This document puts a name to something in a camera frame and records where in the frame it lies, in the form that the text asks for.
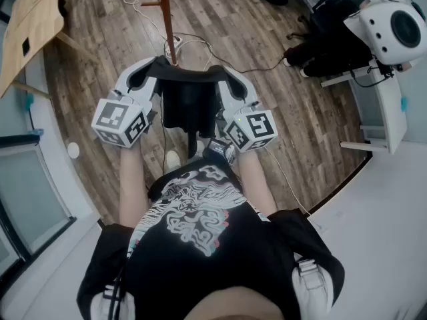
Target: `glass panel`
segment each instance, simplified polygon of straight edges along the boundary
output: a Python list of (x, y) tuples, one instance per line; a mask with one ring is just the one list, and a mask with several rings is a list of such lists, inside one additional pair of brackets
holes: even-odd
[(69, 220), (33, 150), (0, 156), (0, 200), (34, 253)]
[(17, 260), (18, 255), (7, 240), (6, 234), (0, 228), (0, 275), (2, 275)]
[[(7, 25), (0, 22), (0, 39), (3, 44)], [(0, 46), (0, 66), (3, 60), (3, 46)], [(25, 82), (24, 74), (18, 76), (18, 81)], [(10, 86), (0, 99), (0, 136), (27, 134), (28, 126), (25, 108), (25, 93)]]
[(12, 14), (12, 5), (14, 2), (15, 0), (5, 0), (1, 6), (2, 12), (10, 16)]

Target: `white box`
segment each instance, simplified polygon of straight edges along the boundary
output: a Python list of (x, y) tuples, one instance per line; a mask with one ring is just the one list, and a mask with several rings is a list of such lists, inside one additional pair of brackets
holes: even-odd
[(240, 152), (264, 147), (278, 136), (270, 110), (234, 115), (225, 131)]
[(91, 126), (102, 141), (130, 148), (148, 127), (148, 120), (138, 104), (100, 99)]

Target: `wooden pole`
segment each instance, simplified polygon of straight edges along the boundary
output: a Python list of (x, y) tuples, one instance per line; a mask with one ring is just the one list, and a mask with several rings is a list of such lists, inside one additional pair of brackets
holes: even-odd
[(30, 85), (22, 84), (21, 82), (18, 82), (18, 81), (13, 81), (11, 83), (11, 85), (16, 86), (16, 88), (18, 88), (20, 90), (26, 90), (29, 93), (33, 93), (34, 95), (42, 96), (42, 97), (44, 97), (46, 99), (52, 99), (52, 96), (50, 96), (48, 93), (45, 93), (45, 92), (43, 92), (41, 90), (38, 90), (38, 89), (36, 89), (36, 88), (34, 88), (34, 87), (30, 86)]
[(163, 20), (165, 22), (167, 43), (171, 51), (172, 65), (177, 66), (175, 45), (173, 44), (173, 31), (172, 31), (172, 19), (171, 19), (171, 5), (169, 0), (160, 0), (161, 11), (163, 12)]

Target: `wooden table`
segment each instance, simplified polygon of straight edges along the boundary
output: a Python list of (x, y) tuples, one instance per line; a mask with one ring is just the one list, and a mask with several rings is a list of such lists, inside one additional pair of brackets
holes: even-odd
[[(364, 75), (370, 75), (374, 82), (379, 82), (384, 79), (380, 70), (373, 69), (368, 73), (369, 67), (377, 67), (377, 63), (374, 59), (371, 60), (368, 67), (356, 70), (354, 72), (355, 76), (361, 77)], [(345, 73), (340, 77), (323, 82), (322, 86), (327, 87), (329, 85), (349, 81), (351, 79), (352, 76), (349, 73)], [(400, 142), (402, 142), (403, 136), (405, 136), (408, 129), (406, 124), (406, 114), (401, 107), (402, 92), (400, 91), (399, 82), (396, 76), (387, 79), (386, 81), (376, 85), (374, 88), (380, 102), (383, 125), (361, 125), (360, 128), (363, 131), (383, 131), (385, 140), (368, 138), (367, 140), (370, 140), (371, 144), (341, 142), (341, 147), (393, 154), (397, 150)]]
[(3, 67), (0, 76), (0, 98), (10, 85), (29, 93), (50, 96), (34, 87), (16, 81), (26, 64), (53, 38), (58, 38), (92, 61), (98, 59), (68, 37), (62, 29), (64, 18), (58, 10), (58, 0), (16, 0), (3, 40)]

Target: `white robot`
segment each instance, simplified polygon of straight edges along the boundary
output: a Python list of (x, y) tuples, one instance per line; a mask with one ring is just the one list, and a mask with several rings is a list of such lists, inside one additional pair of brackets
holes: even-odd
[(415, 3), (387, 1), (361, 9), (359, 20), (384, 65), (399, 65), (427, 53), (427, 25)]
[[(99, 101), (92, 128), (102, 141), (129, 148), (148, 131), (153, 117), (151, 98), (158, 86), (157, 79), (145, 73), (155, 60), (156, 57), (150, 57), (127, 68), (115, 89)], [(260, 110), (261, 104), (250, 81), (229, 67), (224, 69), (229, 79), (216, 85), (221, 103), (216, 118), (220, 135), (231, 140), (240, 152), (266, 146), (278, 136), (272, 112)]]

